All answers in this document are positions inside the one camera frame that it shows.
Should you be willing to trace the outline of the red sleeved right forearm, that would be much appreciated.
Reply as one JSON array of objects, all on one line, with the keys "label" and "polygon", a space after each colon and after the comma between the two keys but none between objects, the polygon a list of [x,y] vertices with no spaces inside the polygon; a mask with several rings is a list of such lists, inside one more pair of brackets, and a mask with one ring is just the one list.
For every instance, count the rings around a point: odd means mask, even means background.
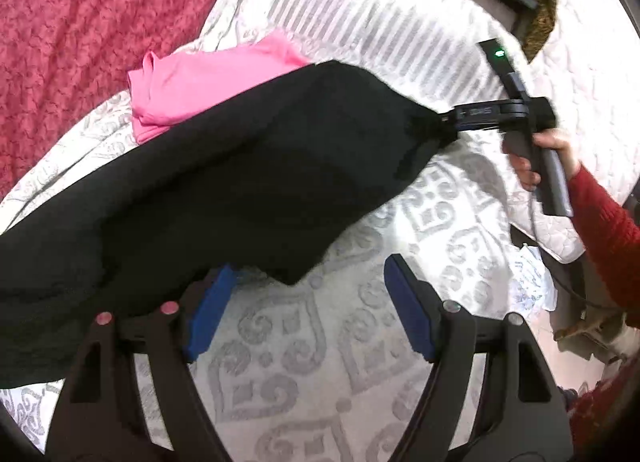
[{"label": "red sleeved right forearm", "polygon": [[572,223],[611,299],[639,309],[639,226],[581,165],[568,181]]}]

